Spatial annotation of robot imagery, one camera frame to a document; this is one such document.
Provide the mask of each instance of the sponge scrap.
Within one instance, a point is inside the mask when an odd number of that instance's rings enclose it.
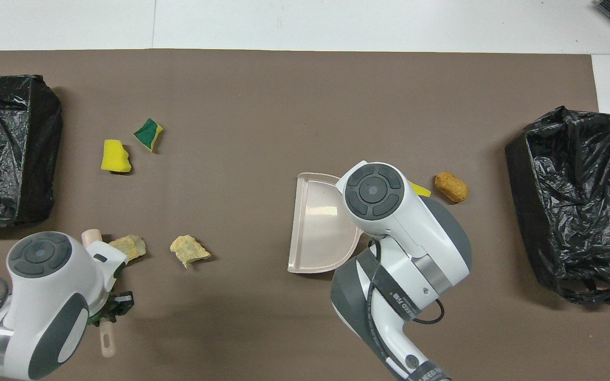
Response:
[[[126,237],[117,238],[110,243],[110,246],[117,248],[122,253],[128,256],[129,261],[145,255],[145,241],[135,234],[129,234]]]
[[[155,150],[155,142],[157,141],[157,137],[164,129],[159,123],[153,121],[152,119],[147,119],[145,124],[140,128],[140,130],[133,133],[136,139],[140,140],[142,144],[147,147],[150,152],[154,152]]]
[[[430,197],[432,195],[432,192],[429,189],[423,188],[422,186],[411,183],[410,181],[409,181],[409,183],[411,184],[411,188],[414,189],[414,192],[416,193],[416,195],[425,196],[425,197]]]
[[[121,140],[106,139],[102,149],[102,164],[100,169],[113,172],[128,172],[131,170],[129,153],[126,152]]]
[[[194,237],[182,235],[176,238],[171,243],[171,251],[176,253],[176,257],[182,262],[185,268],[190,266],[190,263],[209,258],[211,253],[206,251]]]

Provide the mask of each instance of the white floor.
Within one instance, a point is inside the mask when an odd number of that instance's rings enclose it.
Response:
[[[0,50],[586,53],[610,113],[610,21],[592,0],[0,0]]]

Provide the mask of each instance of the food scrap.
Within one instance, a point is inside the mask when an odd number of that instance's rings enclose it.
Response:
[[[455,203],[464,202],[470,195],[470,188],[451,172],[441,172],[434,178],[436,188]]]
[[[129,262],[145,255],[145,241],[135,234],[129,234],[126,237],[118,238],[112,241],[110,246],[125,253],[129,258]]]
[[[209,258],[211,253],[206,251],[194,237],[182,235],[171,243],[171,251],[176,253],[176,257],[188,268],[190,263]]]

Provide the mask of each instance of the sponge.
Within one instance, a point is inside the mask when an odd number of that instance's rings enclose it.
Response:
[[[113,172],[128,172],[131,170],[129,153],[126,152],[120,140],[107,139],[102,149],[102,164],[100,169]]]
[[[411,184],[411,188],[414,189],[414,192],[416,193],[416,195],[425,196],[425,197],[430,197],[432,195],[432,192],[430,192],[429,189],[426,189],[426,188],[423,188],[422,186],[411,183],[410,181],[409,181],[409,183]]]
[[[157,122],[152,119],[147,119],[140,130],[134,132],[133,135],[136,139],[140,140],[142,144],[145,144],[145,147],[147,147],[150,152],[154,152],[157,137],[163,130],[162,126]]]

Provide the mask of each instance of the yellow sponge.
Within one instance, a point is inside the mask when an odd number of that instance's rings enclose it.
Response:
[[[411,184],[411,188],[414,189],[414,192],[416,192],[416,195],[425,196],[425,197],[430,197],[432,195],[432,192],[430,192],[429,189],[426,189],[426,188],[423,188],[422,186],[411,183],[410,181],[409,181],[409,183]]]
[[[107,139],[102,149],[102,164],[100,169],[126,173],[131,170],[129,153],[126,152],[120,140]]]

